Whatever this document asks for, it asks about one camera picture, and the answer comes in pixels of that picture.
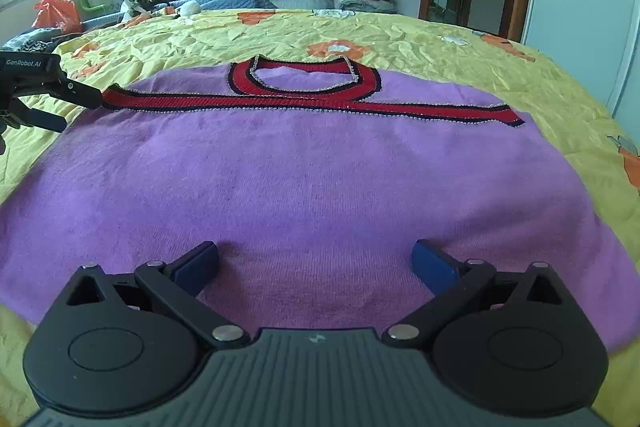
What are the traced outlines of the purple sweater red collar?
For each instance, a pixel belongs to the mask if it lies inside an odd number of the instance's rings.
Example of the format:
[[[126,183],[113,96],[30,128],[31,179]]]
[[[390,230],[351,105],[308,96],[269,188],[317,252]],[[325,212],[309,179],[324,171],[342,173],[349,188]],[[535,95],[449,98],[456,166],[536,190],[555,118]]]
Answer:
[[[385,329],[428,291],[419,239],[503,271],[550,263],[617,349],[639,277],[576,171],[493,95],[349,60],[169,69],[109,87],[1,206],[1,300],[38,322],[79,265],[205,241],[204,301],[244,329]]]

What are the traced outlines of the dark patterned clothes heap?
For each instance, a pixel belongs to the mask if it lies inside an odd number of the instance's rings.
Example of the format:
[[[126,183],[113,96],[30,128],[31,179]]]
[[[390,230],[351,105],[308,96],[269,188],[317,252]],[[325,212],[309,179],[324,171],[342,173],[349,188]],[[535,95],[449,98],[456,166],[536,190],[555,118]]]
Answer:
[[[27,53],[52,53],[55,48],[76,34],[63,34],[60,28],[36,28],[12,37],[2,44],[2,51]]]

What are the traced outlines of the orange plastic bag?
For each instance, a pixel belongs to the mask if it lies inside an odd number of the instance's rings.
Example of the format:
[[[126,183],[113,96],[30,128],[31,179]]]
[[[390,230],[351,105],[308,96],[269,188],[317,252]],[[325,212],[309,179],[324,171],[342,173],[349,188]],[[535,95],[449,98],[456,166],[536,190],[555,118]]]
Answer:
[[[82,31],[82,21],[72,0],[40,0],[32,28],[58,28],[63,35]]]

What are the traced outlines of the blue quilted blanket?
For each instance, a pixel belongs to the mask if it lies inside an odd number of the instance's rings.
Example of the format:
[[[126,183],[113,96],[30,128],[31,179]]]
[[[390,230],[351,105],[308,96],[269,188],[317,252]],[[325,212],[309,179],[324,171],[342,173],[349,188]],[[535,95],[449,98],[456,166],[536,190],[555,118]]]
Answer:
[[[274,10],[276,6],[269,0],[193,0],[204,11],[265,9]],[[89,31],[100,27],[113,26],[122,21],[122,13],[113,13],[90,18],[82,23],[82,30]]]

